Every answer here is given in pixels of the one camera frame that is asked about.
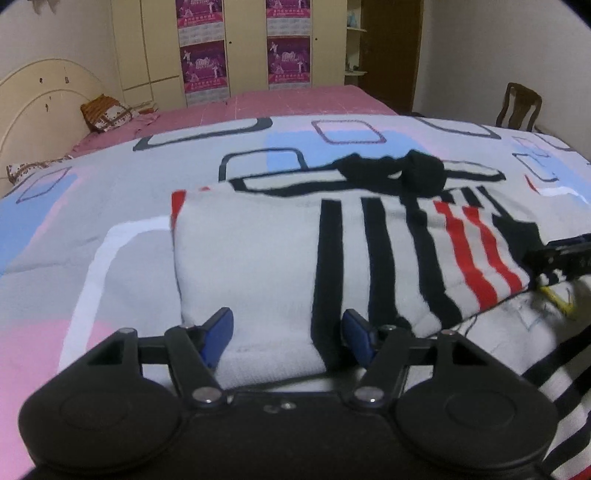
wooden door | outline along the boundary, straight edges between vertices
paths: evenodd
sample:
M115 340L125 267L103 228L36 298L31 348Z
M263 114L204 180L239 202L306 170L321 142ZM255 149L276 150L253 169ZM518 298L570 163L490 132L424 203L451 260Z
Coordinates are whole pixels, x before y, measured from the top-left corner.
M312 0L312 87L343 85L347 0Z
M224 0L230 94L268 90L265 0Z
M144 45L150 82L182 74L177 11L173 0L142 0Z
M111 11L123 90L148 83L140 0L111 0Z
M413 109L423 0L363 0L359 86L397 113Z

striped cloth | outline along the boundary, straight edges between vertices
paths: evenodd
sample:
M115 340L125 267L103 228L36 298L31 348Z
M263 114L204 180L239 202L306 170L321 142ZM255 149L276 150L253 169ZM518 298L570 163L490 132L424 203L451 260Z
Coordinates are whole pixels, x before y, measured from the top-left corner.
M542 245L535 219L499 171L444 163L445 188L431 198L398 177L360 186L331 166L183 194L174 227L183 320L234 311L216 373L226 388L346 365L347 308L418 336L455 328L555 402L561 422L545 464L570 478L591 464L591 327L524 319L525 309L535 316L535 296L519 295L530 282L523 254Z

yellow cable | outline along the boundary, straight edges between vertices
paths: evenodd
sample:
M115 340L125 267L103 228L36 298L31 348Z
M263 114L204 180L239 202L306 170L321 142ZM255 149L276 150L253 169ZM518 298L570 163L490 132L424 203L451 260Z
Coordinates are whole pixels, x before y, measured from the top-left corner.
M569 300L564 301L560 296L558 296L554 290L550 287L539 287L538 290L542 292L542 294L554 305L556 308L559 309L560 313L562 313L565 317L573 318L574 316L574 299L570 298L569 293Z

bedspread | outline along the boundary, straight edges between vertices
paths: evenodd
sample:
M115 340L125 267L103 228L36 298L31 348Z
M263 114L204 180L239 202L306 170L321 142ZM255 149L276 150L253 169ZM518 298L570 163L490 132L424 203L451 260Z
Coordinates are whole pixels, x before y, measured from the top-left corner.
M181 322L170 231L173 191L257 173L305 171L351 153L398 158L412 149L436 155L450 168L460 162L499 182L510 178L527 194L522 201L498 189L496 211L534 219L544 242L591 231L589 165L560 140L404 116L233 120L144 136L27 178L0 200L3 478L15 479L31 466L16 422L28 395L117 328L155 336ZM470 192L460 188L449 195L461 202ZM444 214L441 221L447 221ZM203 320L209 310L199 313ZM520 296L466 322L457 328L525 374L559 408L561 423L548 456L557 478L591 465L589 320L540 313ZM241 337L230 343L216 372L224 387L250 378L241 348L256 339L249 339L248 329L238 331ZM144 372L159 381L166 374ZM266 380L277 378L259 378Z
M72 148L70 155L74 158L81 157L147 135L157 135L181 128L200 127L241 118L328 113L396 115L382 102L353 85L246 92L223 102L140 115L130 123L112 131L89 134Z

pink poster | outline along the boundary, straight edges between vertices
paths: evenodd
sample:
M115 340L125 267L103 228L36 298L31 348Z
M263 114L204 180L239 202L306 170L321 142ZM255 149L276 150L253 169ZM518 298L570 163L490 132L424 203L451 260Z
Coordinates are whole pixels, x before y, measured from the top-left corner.
M187 104L228 98L226 51L223 40L180 48Z
M310 37L270 37L267 49L270 89L310 83Z
M222 0L176 0L179 28L223 21Z
M310 0L267 0L267 18L310 18Z

